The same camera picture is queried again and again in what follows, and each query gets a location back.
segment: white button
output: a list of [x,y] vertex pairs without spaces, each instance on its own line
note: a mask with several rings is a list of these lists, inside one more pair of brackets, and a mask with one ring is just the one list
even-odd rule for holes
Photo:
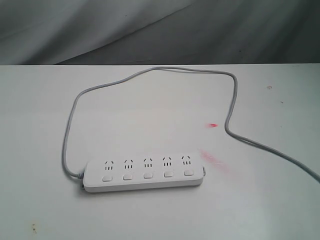
[[152,179],[153,178],[153,173],[152,172],[146,172],[145,174],[143,174],[143,178],[144,179]]
[[104,176],[103,178],[102,178],[102,181],[103,182],[110,182],[112,180],[112,176],[108,176],[108,175],[106,175],[106,176]]
[[171,177],[173,177],[174,176],[174,172],[173,171],[166,171],[165,173],[164,173],[164,177],[165,178],[171,178]]
[[123,180],[132,180],[132,175],[131,174],[126,174],[123,176]]
[[194,174],[194,171],[192,171],[192,170],[185,170],[184,171],[185,176],[192,176],[193,174]]

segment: white power strip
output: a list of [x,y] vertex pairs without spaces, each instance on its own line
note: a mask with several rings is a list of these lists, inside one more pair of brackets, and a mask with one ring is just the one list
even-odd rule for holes
[[89,193],[196,186],[206,175],[196,154],[90,161],[83,185]]

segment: gray fabric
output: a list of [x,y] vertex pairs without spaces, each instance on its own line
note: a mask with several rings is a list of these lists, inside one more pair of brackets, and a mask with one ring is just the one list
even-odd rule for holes
[[318,0],[0,0],[0,64],[319,63],[319,10]]

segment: electrical outlet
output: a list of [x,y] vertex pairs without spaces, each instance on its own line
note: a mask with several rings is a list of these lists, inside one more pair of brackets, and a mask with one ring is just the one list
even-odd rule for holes
[[89,193],[196,186],[205,169],[196,154],[164,154],[90,161],[83,185]]

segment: white table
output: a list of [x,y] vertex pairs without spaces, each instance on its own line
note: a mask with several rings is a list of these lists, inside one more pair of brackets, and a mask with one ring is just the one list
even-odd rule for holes
[[[0,66],[0,238],[319,239],[320,185],[225,133],[228,76],[152,71],[84,95],[71,126],[74,171],[123,154],[205,151],[199,187],[89,194],[65,176],[76,95],[149,67]],[[231,130],[320,173],[320,64],[190,67],[234,73]]]

